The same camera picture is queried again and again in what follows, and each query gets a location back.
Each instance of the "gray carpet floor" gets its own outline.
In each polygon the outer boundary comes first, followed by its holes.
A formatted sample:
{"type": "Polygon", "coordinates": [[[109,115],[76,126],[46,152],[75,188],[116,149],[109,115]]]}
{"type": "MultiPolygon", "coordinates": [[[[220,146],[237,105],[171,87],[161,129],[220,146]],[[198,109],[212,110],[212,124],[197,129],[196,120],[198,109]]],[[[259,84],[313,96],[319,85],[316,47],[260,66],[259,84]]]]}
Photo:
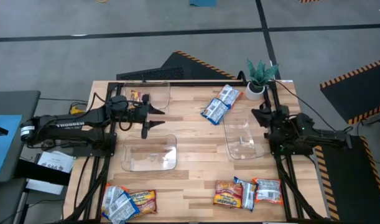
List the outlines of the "gray carpet floor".
{"type": "MultiPolygon", "coordinates": [[[[380,0],[262,0],[268,27],[380,24],[380,0]]],[[[254,0],[217,0],[216,7],[192,7],[188,0],[0,0],[1,37],[114,34],[170,30],[261,28],[254,0]]],[[[334,128],[345,121],[318,84],[380,59],[379,29],[270,32],[281,79],[293,80],[299,97],[334,128]]],[[[160,67],[182,50],[231,74],[247,70],[246,59],[268,63],[262,32],[34,40],[0,42],[0,91],[40,90],[42,97],[87,100],[93,80],[160,67]]],[[[40,101],[36,115],[66,113],[69,102],[40,101]]],[[[305,105],[302,111],[327,126],[305,105]]],[[[360,127],[380,161],[380,124],[360,127]]],[[[23,156],[36,151],[24,149],[23,156]]],[[[54,222],[61,203],[36,205],[25,223],[54,222]]]]}

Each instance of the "snack bag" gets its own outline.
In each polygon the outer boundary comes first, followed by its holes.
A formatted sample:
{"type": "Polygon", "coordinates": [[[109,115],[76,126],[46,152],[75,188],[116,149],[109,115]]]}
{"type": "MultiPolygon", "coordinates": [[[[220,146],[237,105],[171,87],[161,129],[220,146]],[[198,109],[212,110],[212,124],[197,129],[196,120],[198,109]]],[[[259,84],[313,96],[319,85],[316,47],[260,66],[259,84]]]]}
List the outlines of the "snack bag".
{"type": "Polygon", "coordinates": [[[127,192],[123,192],[104,212],[103,216],[113,224],[125,223],[134,215],[140,213],[139,208],[127,192]]]}
{"type": "Polygon", "coordinates": [[[107,183],[105,185],[103,203],[101,204],[101,212],[105,211],[124,191],[129,192],[125,187],[111,186],[111,184],[107,183]]]}
{"type": "Polygon", "coordinates": [[[254,200],[256,199],[256,185],[243,180],[239,180],[237,177],[234,177],[234,183],[240,183],[244,187],[244,193],[242,196],[242,208],[247,208],[253,212],[254,200]]]}
{"type": "Polygon", "coordinates": [[[223,89],[220,91],[219,95],[217,95],[217,98],[221,100],[224,104],[230,105],[231,109],[237,98],[241,95],[241,91],[234,89],[230,85],[225,85],[223,89]]]}
{"type": "Polygon", "coordinates": [[[157,193],[155,190],[145,190],[142,192],[131,193],[130,197],[140,210],[140,213],[135,215],[141,216],[148,213],[157,213],[157,193]]]}
{"type": "Polygon", "coordinates": [[[234,89],[232,86],[225,85],[217,97],[210,101],[201,115],[214,125],[220,124],[225,113],[233,107],[235,101],[241,95],[241,91],[234,89]]]}
{"type": "Polygon", "coordinates": [[[212,124],[220,124],[221,119],[229,110],[229,105],[224,104],[221,100],[214,98],[210,101],[209,105],[201,115],[208,119],[212,124]]]}
{"type": "Polygon", "coordinates": [[[266,200],[272,203],[284,204],[281,194],[281,181],[253,178],[253,182],[257,184],[257,194],[255,202],[266,200]]]}
{"type": "MultiPolygon", "coordinates": [[[[141,100],[142,94],[140,92],[131,90],[130,94],[131,94],[130,95],[130,100],[131,101],[142,102],[142,100],[141,100]]],[[[135,108],[135,106],[133,105],[133,103],[129,102],[129,109],[134,109],[134,108],[135,108]]]]}
{"type": "Polygon", "coordinates": [[[244,188],[242,184],[232,182],[216,181],[216,193],[213,204],[226,205],[234,208],[241,208],[242,194],[244,188]]]}

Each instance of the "orange snack bag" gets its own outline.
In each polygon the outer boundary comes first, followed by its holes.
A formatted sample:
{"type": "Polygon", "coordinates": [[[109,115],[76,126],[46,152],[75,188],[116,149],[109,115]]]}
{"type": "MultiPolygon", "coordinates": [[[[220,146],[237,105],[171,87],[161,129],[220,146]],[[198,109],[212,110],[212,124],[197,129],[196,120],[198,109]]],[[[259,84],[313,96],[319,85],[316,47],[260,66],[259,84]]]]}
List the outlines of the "orange snack bag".
{"type": "Polygon", "coordinates": [[[131,193],[130,197],[140,210],[140,213],[134,217],[148,213],[157,213],[157,192],[155,190],[144,190],[142,192],[131,193]]]}
{"type": "Polygon", "coordinates": [[[266,200],[271,203],[284,204],[280,180],[253,178],[253,182],[257,185],[255,202],[266,200]]]}
{"type": "Polygon", "coordinates": [[[216,193],[213,204],[241,208],[244,187],[242,184],[232,182],[216,181],[216,193]]]}

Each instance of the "yellow black hazard tape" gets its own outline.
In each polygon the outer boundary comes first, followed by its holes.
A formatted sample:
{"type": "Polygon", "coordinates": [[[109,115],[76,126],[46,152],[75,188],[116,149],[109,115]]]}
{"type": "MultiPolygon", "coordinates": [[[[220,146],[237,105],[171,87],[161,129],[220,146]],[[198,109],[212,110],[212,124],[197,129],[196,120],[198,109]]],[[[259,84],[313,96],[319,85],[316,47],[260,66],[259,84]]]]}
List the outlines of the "yellow black hazard tape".
{"type": "Polygon", "coordinates": [[[319,0],[299,0],[300,3],[316,2],[319,0]]]}
{"type": "Polygon", "coordinates": [[[360,114],[353,119],[349,119],[348,124],[355,124],[358,121],[361,121],[362,119],[366,119],[366,118],[368,118],[374,114],[377,114],[377,113],[380,113],[380,106],[373,109],[373,110],[367,111],[364,114],[360,114]]]}
{"type": "Polygon", "coordinates": [[[197,59],[197,58],[195,58],[195,57],[193,57],[193,56],[191,56],[191,55],[189,55],[189,54],[186,54],[185,52],[182,52],[182,51],[180,51],[180,50],[175,50],[175,53],[181,54],[181,55],[183,55],[184,57],[187,57],[187,58],[189,58],[189,59],[191,59],[191,60],[193,60],[193,61],[195,61],[195,62],[198,62],[198,63],[200,63],[201,65],[206,66],[206,67],[208,67],[208,68],[214,70],[215,72],[218,72],[218,73],[221,73],[222,75],[227,76],[228,78],[236,79],[236,77],[230,75],[229,73],[227,73],[227,72],[225,72],[225,71],[223,71],[223,70],[220,70],[219,68],[216,68],[216,67],[214,67],[213,65],[210,65],[210,64],[208,64],[208,63],[206,63],[206,62],[204,62],[204,61],[202,61],[202,60],[199,60],[199,59],[197,59]]]}
{"type": "Polygon", "coordinates": [[[377,67],[378,65],[380,65],[380,60],[377,60],[376,62],[373,62],[373,63],[370,63],[369,65],[365,65],[361,68],[357,68],[356,70],[353,70],[351,72],[348,72],[348,73],[345,73],[339,77],[336,77],[336,78],[333,78],[331,80],[328,80],[327,82],[323,82],[320,84],[320,89],[323,89],[327,86],[330,86],[330,85],[334,85],[342,80],[345,80],[347,78],[351,78],[355,75],[358,75],[360,73],[363,73],[371,68],[374,68],[374,67],[377,67]]]}
{"type": "Polygon", "coordinates": [[[380,178],[379,178],[379,175],[378,175],[378,170],[376,170],[374,159],[372,158],[371,150],[369,150],[368,143],[366,142],[366,139],[364,137],[361,137],[361,136],[360,136],[360,138],[364,142],[365,151],[366,151],[366,153],[368,155],[368,159],[369,159],[369,162],[371,163],[372,171],[374,172],[374,175],[375,175],[375,180],[378,183],[378,187],[379,187],[379,190],[380,190],[380,178]]]}
{"type": "Polygon", "coordinates": [[[335,196],[333,195],[331,182],[329,180],[327,166],[325,165],[324,154],[321,146],[315,146],[315,154],[317,156],[318,169],[321,173],[322,185],[324,188],[325,198],[329,209],[329,216],[332,220],[340,220],[338,208],[336,207],[335,196]]]}

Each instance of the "black mat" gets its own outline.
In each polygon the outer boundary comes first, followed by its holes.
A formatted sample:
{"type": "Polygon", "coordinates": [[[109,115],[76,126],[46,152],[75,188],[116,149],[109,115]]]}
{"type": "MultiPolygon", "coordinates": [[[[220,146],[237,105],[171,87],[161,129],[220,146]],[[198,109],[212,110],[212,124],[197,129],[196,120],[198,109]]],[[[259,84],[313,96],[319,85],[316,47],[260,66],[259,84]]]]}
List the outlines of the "black mat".
{"type": "Polygon", "coordinates": [[[162,68],[165,67],[186,67],[189,66],[191,70],[191,76],[194,80],[230,80],[236,79],[233,75],[220,70],[202,60],[199,60],[185,52],[175,50],[162,68]]]}
{"type": "Polygon", "coordinates": [[[299,0],[300,3],[317,2],[319,0],[299,0]]]}
{"type": "Polygon", "coordinates": [[[380,112],[380,60],[320,84],[340,116],[354,124],[380,112]]]}
{"type": "Polygon", "coordinates": [[[191,80],[189,66],[164,67],[116,75],[117,80],[191,80]]]}
{"type": "Polygon", "coordinates": [[[333,220],[380,223],[380,178],[366,140],[352,136],[352,149],[316,147],[319,171],[333,220]]]}

